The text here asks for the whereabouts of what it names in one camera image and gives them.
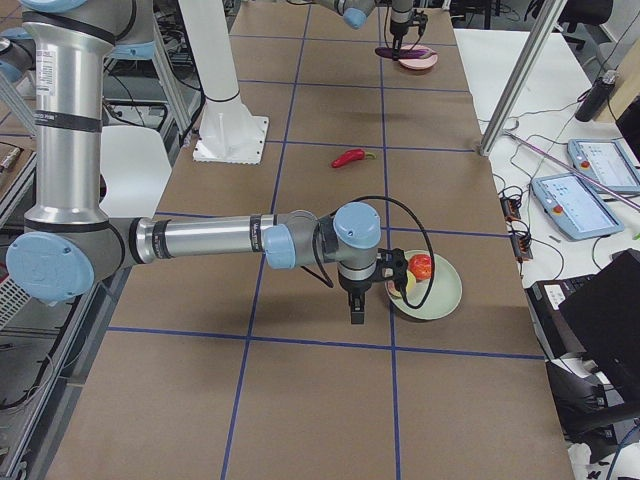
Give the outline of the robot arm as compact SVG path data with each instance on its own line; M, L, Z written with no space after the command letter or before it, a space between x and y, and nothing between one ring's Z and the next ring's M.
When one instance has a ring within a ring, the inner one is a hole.
M371 0L329 0L312 1L312 4L330 10L340 16L351 29L359 30L377 7L376 1ZM419 47L422 36L426 31L428 17L415 6L414 1L389 1L390 15L387 17L391 43L377 47L375 53L380 58L393 61L413 60L427 54L424 47ZM418 39L408 48L403 46L404 37L411 28L416 28Z
M143 130L135 146L133 128L103 123L105 60L156 54L152 4L26 1L22 17L35 43L35 203L4 263L26 298L57 304L134 265L246 252L275 269L335 264L355 324L373 284L406 287L405 254L380 247L380 219L364 198L324 217L156 219L171 172L160 136Z

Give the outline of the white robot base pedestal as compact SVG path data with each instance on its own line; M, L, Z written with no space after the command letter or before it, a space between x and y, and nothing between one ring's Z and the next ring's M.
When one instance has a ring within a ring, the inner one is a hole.
M244 104L221 1L189 1L183 10L205 105L194 159L258 164L269 126Z

